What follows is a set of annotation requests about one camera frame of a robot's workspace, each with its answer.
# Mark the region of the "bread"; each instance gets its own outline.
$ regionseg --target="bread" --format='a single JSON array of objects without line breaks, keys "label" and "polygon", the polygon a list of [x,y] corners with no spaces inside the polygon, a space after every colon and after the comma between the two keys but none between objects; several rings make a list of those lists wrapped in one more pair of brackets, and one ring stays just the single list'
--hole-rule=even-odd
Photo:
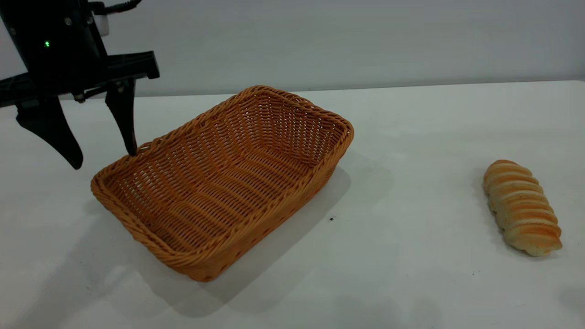
[{"label": "bread", "polygon": [[498,160],[488,167],[483,188],[507,244],[532,256],[563,247],[558,219],[530,170]]}]

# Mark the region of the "white wall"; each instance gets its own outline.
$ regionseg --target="white wall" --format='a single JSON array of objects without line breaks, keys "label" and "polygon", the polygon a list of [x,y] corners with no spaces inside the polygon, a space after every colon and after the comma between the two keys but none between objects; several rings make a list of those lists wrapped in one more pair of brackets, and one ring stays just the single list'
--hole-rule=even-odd
[{"label": "white wall", "polygon": [[[585,0],[144,0],[110,24],[111,54],[156,52],[141,95],[585,76]],[[25,71],[3,25],[0,59]]]}]

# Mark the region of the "basket bottom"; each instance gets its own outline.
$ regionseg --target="basket bottom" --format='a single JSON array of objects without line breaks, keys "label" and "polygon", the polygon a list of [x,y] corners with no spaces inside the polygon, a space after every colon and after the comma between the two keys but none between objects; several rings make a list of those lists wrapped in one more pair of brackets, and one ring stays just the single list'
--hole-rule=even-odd
[{"label": "basket bottom", "polygon": [[245,152],[194,191],[185,182],[168,209],[147,224],[176,251],[196,251],[245,222],[256,210],[283,194],[311,166],[271,148]]}]

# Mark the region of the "cable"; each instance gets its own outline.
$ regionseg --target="cable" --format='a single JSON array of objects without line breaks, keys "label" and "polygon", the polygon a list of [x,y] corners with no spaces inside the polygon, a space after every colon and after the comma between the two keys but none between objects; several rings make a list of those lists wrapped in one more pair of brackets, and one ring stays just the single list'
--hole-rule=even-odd
[{"label": "cable", "polygon": [[122,4],[105,7],[103,2],[90,2],[94,15],[110,15],[112,13],[126,12],[136,8],[142,0],[130,0]]}]

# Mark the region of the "basket rim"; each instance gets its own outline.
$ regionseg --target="basket rim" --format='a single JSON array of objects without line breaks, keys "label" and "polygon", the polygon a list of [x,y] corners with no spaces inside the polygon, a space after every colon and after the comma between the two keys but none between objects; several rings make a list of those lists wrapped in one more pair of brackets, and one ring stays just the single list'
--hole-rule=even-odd
[{"label": "basket rim", "polygon": [[[336,151],[341,150],[341,154],[343,154],[347,147],[349,147],[349,143],[351,143],[353,140],[353,127],[349,121],[345,120],[338,114],[316,106],[311,101],[308,101],[307,99],[302,98],[296,94],[278,90],[265,85],[252,86],[244,89],[236,95],[231,96],[227,100],[212,107],[210,110],[203,112],[179,128],[161,137],[155,138],[151,142],[144,143],[140,146],[136,156],[130,157],[129,155],[125,155],[124,157],[100,170],[94,176],[91,182],[91,190],[93,194],[98,199],[98,201],[100,201],[126,227],[126,229],[130,231],[135,240],[146,245],[147,248],[157,257],[164,255],[166,259],[165,262],[180,262],[181,267],[184,267],[212,258],[216,254],[223,251],[227,246],[229,246],[231,240],[235,239],[235,237],[241,236],[236,233],[238,233],[238,230],[244,226],[243,223],[234,225],[229,230],[229,232],[225,234],[231,237],[231,239],[227,239],[224,243],[218,243],[220,239],[225,239],[225,235],[220,235],[213,237],[204,243],[202,247],[197,248],[196,250],[176,251],[160,237],[158,237],[158,235],[149,230],[144,222],[130,209],[128,209],[127,206],[125,206],[124,203],[121,202],[121,200],[118,199],[117,196],[115,196],[106,187],[105,181],[109,177],[112,177],[113,175],[122,171],[124,168],[127,168],[133,164],[140,165],[141,162],[147,161],[149,155],[160,151],[162,147],[168,144],[172,144],[181,135],[185,133],[197,132],[199,129],[203,129],[207,123],[221,119],[222,114],[228,113],[231,105],[234,103],[249,99],[249,97],[257,97],[258,95],[263,94],[267,94],[269,97],[279,98],[281,101],[284,101],[288,105],[292,105],[295,108],[304,109],[307,112],[311,112],[320,116],[326,116],[329,120],[333,120],[335,124],[343,127],[344,134],[336,142],[329,153],[325,155],[323,159],[321,159],[321,161],[316,164],[308,173],[306,173],[302,179],[298,180],[293,186],[287,188],[283,193],[279,194],[277,198],[271,200],[261,208],[254,210],[247,217],[247,219],[250,220],[250,224],[246,224],[246,226],[250,227],[250,229],[246,230],[245,232],[251,231],[254,227],[262,222],[262,220],[260,220],[262,217],[270,214],[271,210],[278,209],[284,200],[293,196],[295,193],[302,192],[302,186],[309,184],[311,180],[317,176],[316,174],[318,174],[321,170],[326,170],[328,164],[330,164],[332,160],[335,162],[339,160],[340,156],[336,156],[338,153]],[[186,257],[191,258],[189,264],[185,264]]]}]

